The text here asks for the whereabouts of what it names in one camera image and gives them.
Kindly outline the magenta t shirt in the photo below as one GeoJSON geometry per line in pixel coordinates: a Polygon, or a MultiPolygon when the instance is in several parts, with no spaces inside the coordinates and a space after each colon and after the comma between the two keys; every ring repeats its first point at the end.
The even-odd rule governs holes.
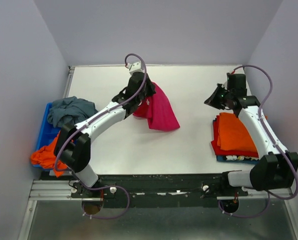
{"type": "Polygon", "coordinates": [[[151,130],[171,132],[180,128],[168,97],[163,90],[153,82],[155,94],[147,97],[133,113],[134,117],[147,120],[151,130]]]}

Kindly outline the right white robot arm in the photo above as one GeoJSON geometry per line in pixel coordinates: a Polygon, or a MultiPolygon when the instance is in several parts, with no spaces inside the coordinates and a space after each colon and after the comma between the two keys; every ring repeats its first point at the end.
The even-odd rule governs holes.
{"type": "Polygon", "coordinates": [[[206,105],[229,109],[250,134],[259,155],[259,162],[249,171],[226,172],[227,179],[219,182],[219,191],[230,196],[237,187],[257,191],[298,187],[298,154],[290,152],[274,134],[256,96],[247,94],[246,75],[228,73],[227,84],[218,84],[206,105]]]}

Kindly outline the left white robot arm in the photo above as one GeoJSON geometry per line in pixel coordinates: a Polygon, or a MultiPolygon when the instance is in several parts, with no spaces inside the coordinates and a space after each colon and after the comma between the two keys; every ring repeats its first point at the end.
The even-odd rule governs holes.
{"type": "Polygon", "coordinates": [[[91,166],[91,145],[97,137],[114,124],[132,115],[147,97],[155,94],[155,86],[148,74],[134,72],[128,85],[111,102],[92,117],[75,125],[65,124],[54,148],[56,161],[64,163],[83,183],[88,197],[99,194],[99,177],[91,166]]]}

